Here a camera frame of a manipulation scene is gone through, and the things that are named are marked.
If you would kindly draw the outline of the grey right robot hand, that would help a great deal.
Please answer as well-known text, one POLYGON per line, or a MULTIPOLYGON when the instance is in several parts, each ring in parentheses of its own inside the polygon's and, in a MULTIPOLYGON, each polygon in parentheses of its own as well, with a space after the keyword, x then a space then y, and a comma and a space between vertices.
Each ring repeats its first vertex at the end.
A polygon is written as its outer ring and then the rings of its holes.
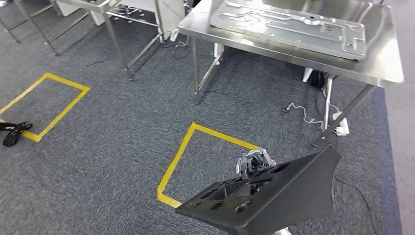
POLYGON ((276 166, 276 162, 270 158, 266 149, 252 149, 249 152, 243 153, 237 159, 235 172, 242 179, 247 179, 258 171, 274 166, 276 166))

